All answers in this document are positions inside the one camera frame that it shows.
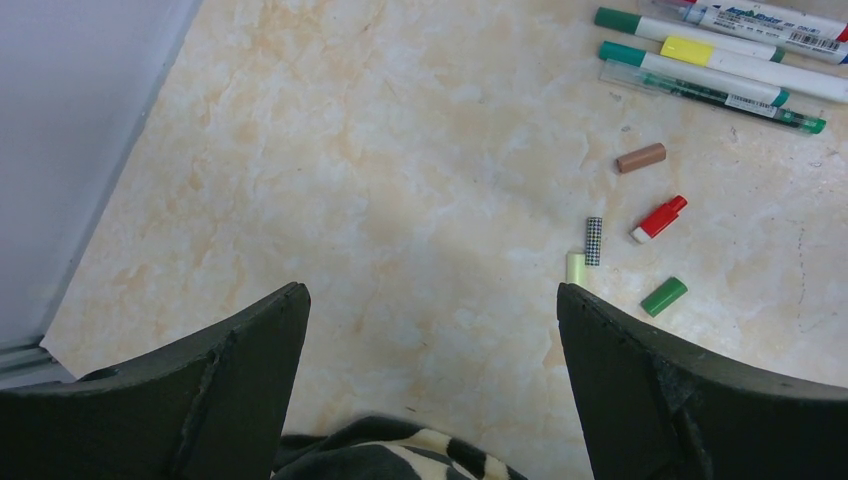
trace gray wall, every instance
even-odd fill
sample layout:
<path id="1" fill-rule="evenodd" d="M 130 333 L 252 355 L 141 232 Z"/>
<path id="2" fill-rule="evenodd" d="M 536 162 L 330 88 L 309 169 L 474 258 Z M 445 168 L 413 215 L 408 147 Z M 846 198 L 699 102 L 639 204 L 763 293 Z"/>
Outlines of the gray wall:
<path id="1" fill-rule="evenodd" d="M 0 342 L 46 331 L 199 0 L 0 0 Z"/>

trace small cylinder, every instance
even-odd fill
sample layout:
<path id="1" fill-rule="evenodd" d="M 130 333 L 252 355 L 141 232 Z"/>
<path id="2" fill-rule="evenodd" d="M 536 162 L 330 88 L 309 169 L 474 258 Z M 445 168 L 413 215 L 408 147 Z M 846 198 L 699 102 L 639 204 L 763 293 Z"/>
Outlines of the small cylinder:
<path id="1" fill-rule="evenodd" d="M 566 256 L 565 283 L 586 288 L 586 254 L 568 252 Z"/>
<path id="2" fill-rule="evenodd" d="M 619 157 L 615 161 L 618 165 L 618 171 L 621 173 L 630 173 L 640 168 L 653 165 L 665 160 L 667 152 L 662 143 L 655 143 L 650 147 L 645 147 L 641 150 L 636 150 L 633 153 L 628 153 L 623 157 Z"/>
<path id="3" fill-rule="evenodd" d="M 654 293 L 648 295 L 648 298 L 642 300 L 642 308 L 651 317 L 656 317 L 688 291 L 689 289 L 683 282 L 671 277 L 660 288 L 654 290 Z"/>
<path id="4" fill-rule="evenodd" d="M 601 238 L 603 236 L 604 219 L 589 217 L 586 220 L 586 265 L 601 266 Z"/>

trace whiteboard marker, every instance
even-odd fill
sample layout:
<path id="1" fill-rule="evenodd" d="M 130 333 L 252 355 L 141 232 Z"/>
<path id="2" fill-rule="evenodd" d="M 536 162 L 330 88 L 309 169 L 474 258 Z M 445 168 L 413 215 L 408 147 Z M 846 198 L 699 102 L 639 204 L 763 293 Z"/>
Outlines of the whiteboard marker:
<path id="1" fill-rule="evenodd" d="M 653 0 L 653 3 L 664 7 L 666 14 L 672 18 L 707 30 L 773 45 L 787 52 L 834 65 L 848 63 L 848 43 L 818 37 L 706 5 L 693 5 L 686 0 Z"/>
<path id="2" fill-rule="evenodd" d="M 641 17 L 611 8 L 601 7 L 598 9 L 598 13 L 595 15 L 595 25 L 657 42 L 664 42 L 668 37 L 672 36 L 689 38 L 716 48 L 731 50 L 754 58 L 771 60 L 772 62 L 780 62 L 785 55 L 783 50 L 773 45 L 764 45 L 719 33 L 705 32 L 704 30 L 699 30 L 682 23 Z"/>
<path id="3" fill-rule="evenodd" d="M 749 98 L 774 107 L 782 106 L 789 99 L 789 92 L 774 85 L 709 68 L 697 67 L 617 43 L 604 42 L 598 56 L 601 60 L 627 63 L 654 73 L 662 73 L 679 80 Z"/>
<path id="4" fill-rule="evenodd" d="M 686 0 L 688 3 L 714 7 L 723 12 L 745 15 L 778 27 L 800 30 L 829 40 L 848 42 L 848 23 L 808 15 L 791 8 L 777 7 L 749 0 Z"/>
<path id="5" fill-rule="evenodd" d="M 848 80 L 803 68 L 726 52 L 685 38 L 669 37 L 662 56 L 720 72 L 770 83 L 814 97 L 848 103 Z"/>

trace barcode label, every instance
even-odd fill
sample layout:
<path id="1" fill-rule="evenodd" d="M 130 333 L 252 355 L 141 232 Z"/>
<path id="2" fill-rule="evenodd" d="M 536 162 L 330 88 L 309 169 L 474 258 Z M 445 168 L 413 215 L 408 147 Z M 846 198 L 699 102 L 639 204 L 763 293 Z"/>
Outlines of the barcode label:
<path id="1" fill-rule="evenodd" d="M 777 114 L 777 107 L 749 98 L 740 97 L 739 95 L 729 95 L 727 101 L 724 102 L 728 107 L 738 108 L 746 112 L 756 113 L 768 118 L 774 118 Z"/>
<path id="2" fill-rule="evenodd" d="M 795 32 L 789 37 L 790 42 L 801 43 L 803 45 L 807 45 L 813 48 L 821 48 L 824 50 L 830 50 L 831 52 L 835 52 L 839 50 L 840 44 L 839 42 L 828 40 L 826 38 L 816 37 L 813 35 L 808 35 L 804 32 Z"/>

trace yellow cap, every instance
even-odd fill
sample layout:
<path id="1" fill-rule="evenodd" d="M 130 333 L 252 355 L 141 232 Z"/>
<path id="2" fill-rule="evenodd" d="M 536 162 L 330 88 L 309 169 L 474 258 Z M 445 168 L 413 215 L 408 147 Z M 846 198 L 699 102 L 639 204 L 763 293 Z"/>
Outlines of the yellow cap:
<path id="1" fill-rule="evenodd" d="M 693 42 L 680 37 L 668 37 L 663 45 L 661 55 L 681 62 L 692 63 L 706 67 L 715 49 L 703 43 Z"/>

